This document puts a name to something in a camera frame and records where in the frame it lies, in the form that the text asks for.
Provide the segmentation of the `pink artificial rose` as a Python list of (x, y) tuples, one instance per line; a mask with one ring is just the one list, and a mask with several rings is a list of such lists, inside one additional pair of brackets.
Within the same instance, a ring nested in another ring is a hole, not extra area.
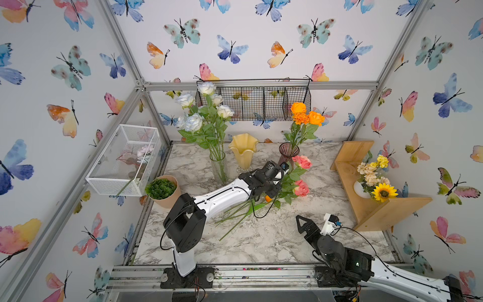
[(283, 177), (282, 185), (294, 184), (312, 167), (312, 162), (306, 156), (293, 157), (291, 170)]

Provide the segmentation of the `orange flower front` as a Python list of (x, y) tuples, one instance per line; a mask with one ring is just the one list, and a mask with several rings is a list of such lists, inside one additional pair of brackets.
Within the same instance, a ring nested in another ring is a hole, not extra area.
[(306, 113), (294, 113), (293, 122), (297, 125), (307, 125), (309, 123), (309, 116)]

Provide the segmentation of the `white rose stem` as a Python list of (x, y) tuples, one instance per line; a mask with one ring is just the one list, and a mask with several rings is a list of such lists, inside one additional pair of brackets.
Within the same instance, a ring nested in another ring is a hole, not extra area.
[(196, 98), (191, 93), (181, 94), (175, 99), (175, 102), (179, 104), (182, 109), (190, 109), (196, 102)]
[(203, 126), (203, 118), (198, 113), (191, 116), (184, 114), (177, 119), (176, 128), (186, 132), (197, 132)]
[(202, 95), (212, 95), (216, 91), (216, 86), (212, 82), (202, 82), (197, 88)]
[(234, 115), (234, 111), (228, 105), (220, 105), (216, 110), (218, 116), (222, 119), (228, 119)]
[(213, 106), (218, 107), (223, 102), (223, 97), (219, 94), (210, 95)]

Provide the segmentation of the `orange artificial flower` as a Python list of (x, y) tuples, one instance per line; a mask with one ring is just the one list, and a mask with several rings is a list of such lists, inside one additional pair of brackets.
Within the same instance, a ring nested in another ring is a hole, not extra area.
[(316, 135), (314, 134), (319, 127), (325, 122), (325, 117), (315, 111), (309, 112), (308, 115), (304, 117), (301, 134), (301, 143), (307, 140), (315, 140)]

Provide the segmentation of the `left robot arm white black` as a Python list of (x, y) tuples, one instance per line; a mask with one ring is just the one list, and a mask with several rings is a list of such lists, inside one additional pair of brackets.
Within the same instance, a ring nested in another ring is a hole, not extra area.
[(228, 185), (205, 195), (181, 195), (164, 220), (162, 234), (171, 243), (174, 268), (180, 277), (185, 278), (196, 269), (193, 249), (200, 242), (207, 221), (246, 201), (254, 207), (254, 201), (262, 195), (274, 199), (289, 169), (286, 162), (269, 161), (263, 168), (244, 172)]

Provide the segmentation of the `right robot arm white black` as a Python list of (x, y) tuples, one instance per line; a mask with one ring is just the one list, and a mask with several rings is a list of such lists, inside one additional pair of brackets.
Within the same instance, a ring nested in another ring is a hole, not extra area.
[(465, 301), (460, 281), (447, 276), (428, 278), (394, 267), (377, 255), (350, 249), (332, 235), (341, 227), (335, 215), (327, 213), (322, 228), (313, 220), (296, 216), (298, 232), (313, 248), (323, 265), (314, 269), (320, 288), (353, 288), (355, 300), (362, 287), (374, 288), (406, 301)]

